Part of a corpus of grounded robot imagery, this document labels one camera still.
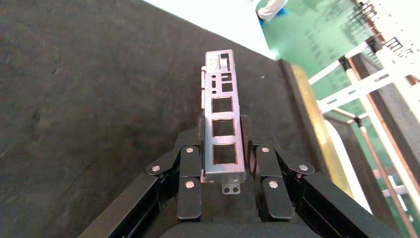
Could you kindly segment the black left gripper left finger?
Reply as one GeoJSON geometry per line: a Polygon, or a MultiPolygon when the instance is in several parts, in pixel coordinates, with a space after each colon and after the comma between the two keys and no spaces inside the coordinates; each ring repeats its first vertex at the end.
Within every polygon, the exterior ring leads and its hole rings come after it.
{"type": "Polygon", "coordinates": [[[146,168],[160,184],[177,186],[169,190],[177,196],[178,220],[199,220],[202,215],[202,186],[205,141],[205,117],[197,117],[193,129],[178,133],[172,150],[159,157],[146,168]]]}

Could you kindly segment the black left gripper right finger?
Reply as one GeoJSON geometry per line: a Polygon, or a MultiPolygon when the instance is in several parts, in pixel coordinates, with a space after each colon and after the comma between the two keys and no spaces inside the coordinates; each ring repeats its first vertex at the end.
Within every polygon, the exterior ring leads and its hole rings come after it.
{"type": "Polygon", "coordinates": [[[291,220],[295,216],[287,187],[290,179],[315,172],[308,162],[284,151],[272,132],[252,125],[241,115],[245,162],[254,179],[256,206],[261,220],[291,220]]]}

